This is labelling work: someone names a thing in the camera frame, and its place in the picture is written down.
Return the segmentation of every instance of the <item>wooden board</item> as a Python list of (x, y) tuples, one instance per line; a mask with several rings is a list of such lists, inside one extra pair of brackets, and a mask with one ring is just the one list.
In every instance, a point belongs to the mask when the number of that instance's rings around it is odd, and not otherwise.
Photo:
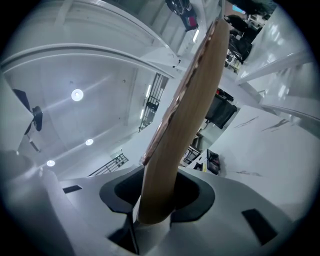
[(149, 145), (137, 216), (140, 223), (159, 223), (175, 207), (173, 194), (179, 162), (214, 99), (228, 44), (228, 24), (218, 20), (210, 27)]

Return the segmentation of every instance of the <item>ceiling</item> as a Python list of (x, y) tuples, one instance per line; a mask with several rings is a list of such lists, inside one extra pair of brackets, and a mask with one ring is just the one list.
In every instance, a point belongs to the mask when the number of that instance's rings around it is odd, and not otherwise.
[[(94, 144), (104, 140), (104, 149), (112, 152), (138, 131), (154, 76), (131, 63), (94, 55), (57, 55), (6, 72), (10, 86), (25, 91), (30, 107), (40, 106), (43, 112), (42, 130), (32, 127), (28, 134), (40, 152), (24, 136), (19, 153), (38, 166), (66, 160), (80, 149), (93, 156), (98, 149), (86, 146), (87, 139), (94, 139)], [(82, 100), (71, 99), (75, 89), (83, 91)]]

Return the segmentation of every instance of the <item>wooden plank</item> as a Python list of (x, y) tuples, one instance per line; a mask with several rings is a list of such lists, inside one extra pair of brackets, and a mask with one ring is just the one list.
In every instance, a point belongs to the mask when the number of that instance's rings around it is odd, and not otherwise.
[(228, 24), (219, 20), (199, 47), (147, 149), (137, 216), (140, 223), (159, 223), (175, 207), (173, 195), (179, 162), (214, 99), (228, 44)]

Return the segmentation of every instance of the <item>white beam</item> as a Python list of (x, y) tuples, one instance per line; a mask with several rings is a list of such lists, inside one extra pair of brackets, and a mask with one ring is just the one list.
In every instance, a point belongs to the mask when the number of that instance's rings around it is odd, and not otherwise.
[(301, 50), (298, 52), (291, 53), (283, 58), (279, 58), (251, 73), (244, 73), (243, 76), (238, 77), (236, 83), (242, 84), (247, 81), (263, 77), (265, 75), (299, 66), (305, 63), (310, 63), (314, 61), (314, 57), (309, 50)]
[(23, 64), (33, 62), (39, 59), (45, 59), (50, 57), (62, 56), (62, 55), (85, 55), (85, 56), (101, 56), (104, 58), (115, 59), (131, 63), (133, 65), (149, 69), (151, 71), (160, 73), (168, 78), (173, 78), (171, 73), (159, 68), (158, 66), (149, 63), (136, 56), (128, 54), (123, 51), (116, 49), (102, 47), (97, 45), (83, 44), (83, 43), (60, 43), (53, 45), (46, 45), (42, 47), (33, 48), (24, 52), (24, 54), (15, 54), (11, 58), (6, 59), (2, 64), (1, 68), (3, 73), (8, 72), (16, 67)]

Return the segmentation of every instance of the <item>white wall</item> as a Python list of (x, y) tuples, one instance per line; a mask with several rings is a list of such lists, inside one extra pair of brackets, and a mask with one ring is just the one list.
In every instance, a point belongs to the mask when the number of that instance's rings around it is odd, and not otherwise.
[(115, 125), (110, 131), (106, 131), (104, 134), (94, 138), (94, 143), (91, 146), (81, 145), (79, 148), (57, 159), (56, 165), (52, 170), (60, 180), (88, 176), (111, 161), (110, 155), (119, 151), (123, 144), (134, 139), (141, 122), (139, 110), (143, 108), (148, 85), (152, 83), (155, 75), (156, 73), (145, 68), (137, 70), (131, 97), (129, 97), (131, 102), (128, 104), (127, 123), (124, 120), (121, 125)]
[(297, 220), (319, 185), (320, 140), (283, 120), (243, 106), (209, 149), (219, 154), (221, 176), (248, 185)]

